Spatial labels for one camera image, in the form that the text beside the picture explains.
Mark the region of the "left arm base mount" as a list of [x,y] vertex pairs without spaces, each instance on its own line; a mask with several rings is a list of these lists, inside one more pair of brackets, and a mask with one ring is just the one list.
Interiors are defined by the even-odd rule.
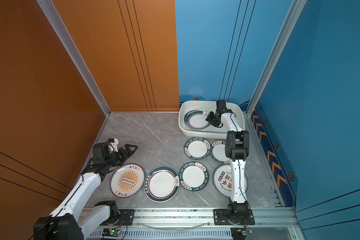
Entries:
[[133,209],[121,209],[119,211],[119,217],[117,220],[106,220],[100,224],[100,226],[131,226],[134,221],[135,210]]

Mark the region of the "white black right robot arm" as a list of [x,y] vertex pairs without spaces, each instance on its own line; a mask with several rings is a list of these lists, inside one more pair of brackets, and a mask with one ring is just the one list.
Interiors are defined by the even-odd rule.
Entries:
[[246,197],[245,165],[249,156],[250,134],[237,122],[233,110],[227,108],[224,100],[216,102],[217,109],[206,118],[216,128],[227,130],[225,155],[229,159],[232,175],[232,191],[227,208],[228,219],[233,224],[241,224],[247,220],[250,205]]

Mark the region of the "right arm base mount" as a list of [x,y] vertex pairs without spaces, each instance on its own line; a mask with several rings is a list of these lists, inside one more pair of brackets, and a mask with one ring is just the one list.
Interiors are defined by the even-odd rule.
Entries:
[[227,209],[214,209],[214,223],[222,225],[255,225],[255,217],[252,210],[248,210],[244,215],[229,216]]

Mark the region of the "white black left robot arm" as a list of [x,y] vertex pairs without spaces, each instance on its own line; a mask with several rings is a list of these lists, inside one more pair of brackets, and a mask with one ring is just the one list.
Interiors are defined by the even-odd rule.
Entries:
[[93,156],[71,192],[49,216],[36,221],[33,240],[85,240],[102,224],[116,228],[132,225],[135,211],[119,210],[115,201],[98,202],[89,214],[80,218],[106,175],[120,168],[138,149],[130,144],[120,148],[117,145],[117,139],[108,139],[93,146]]

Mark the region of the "small green red rim plate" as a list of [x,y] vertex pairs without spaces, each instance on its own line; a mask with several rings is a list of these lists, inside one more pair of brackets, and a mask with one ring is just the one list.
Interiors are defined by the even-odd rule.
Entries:
[[208,112],[202,110],[192,110],[185,114],[184,122],[187,127],[194,130],[207,128],[210,123],[207,121]]

